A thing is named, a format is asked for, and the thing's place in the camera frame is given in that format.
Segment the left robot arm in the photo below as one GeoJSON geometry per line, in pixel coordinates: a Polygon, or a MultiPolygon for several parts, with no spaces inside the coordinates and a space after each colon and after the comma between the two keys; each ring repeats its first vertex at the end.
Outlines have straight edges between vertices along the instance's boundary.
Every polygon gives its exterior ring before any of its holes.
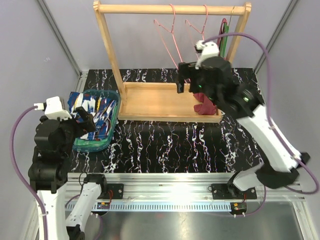
{"type": "Polygon", "coordinates": [[[76,138],[94,132],[93,116],[81,106],[75,109],[81,121],[62,112],[50,119],[40,118],[35,130],[35,148],[28,170],[29,183],[40,199],[39,235],[49,240],[83,240],[85,227],[97,199],[107,196],[109,187],[104,174],[90,173],[83,181],[80,196],[69,216],[65,216],[65,195],[70,154],[76,138]]]}

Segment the blue patterned trousers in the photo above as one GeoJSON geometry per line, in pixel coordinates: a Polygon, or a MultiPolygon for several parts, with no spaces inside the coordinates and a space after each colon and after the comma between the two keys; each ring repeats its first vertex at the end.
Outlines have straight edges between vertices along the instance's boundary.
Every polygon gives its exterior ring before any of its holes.
{"type": "Polygon", "coordinates": [[[104,141],[113,132],[119,110],[119,95],[112,90],[89,90],[69,94],[67,101],[70,113],[82,122],[80,115],[75,112],[78,107],[91,114],[95,124],[95,131],[86,133],[80,139],[84,141],[104,141]]]}

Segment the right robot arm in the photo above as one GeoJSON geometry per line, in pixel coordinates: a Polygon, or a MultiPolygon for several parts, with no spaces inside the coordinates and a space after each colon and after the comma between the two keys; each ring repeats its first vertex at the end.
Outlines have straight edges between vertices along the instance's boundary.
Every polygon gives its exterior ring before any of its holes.
{"type": "Polygon", "coordinates": [[[298,178],[299,162],[310,160],[307,152],[300,152],[269,122],[266,105],[256,90],[248,84],[233,80],[231,64],[220,56],[206,59],[199,67],[195,62],[178,64],[177,92],[184,92],[189,80],[189,92],[204,94],[211,103],[245,128],[266,155],[257,166],[235,173],[227,182],[227,193],[239,198],[250,188],[263,185],[270,189],[286,187],[298,178]]]}

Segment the green tie-dye trousers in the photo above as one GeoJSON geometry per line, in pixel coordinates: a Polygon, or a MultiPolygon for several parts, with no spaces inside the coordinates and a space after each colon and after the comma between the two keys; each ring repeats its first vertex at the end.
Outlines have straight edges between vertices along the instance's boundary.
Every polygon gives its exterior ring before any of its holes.
{"type": "Polygon", "coordinates": [[[114,135],[117,123],[118,106],[115,104],[106,112],[91,112],[96,126],[95,132],[89,132],[74,141],[73,149],[78,152],[99,152],[106,149],[114,135]]]}

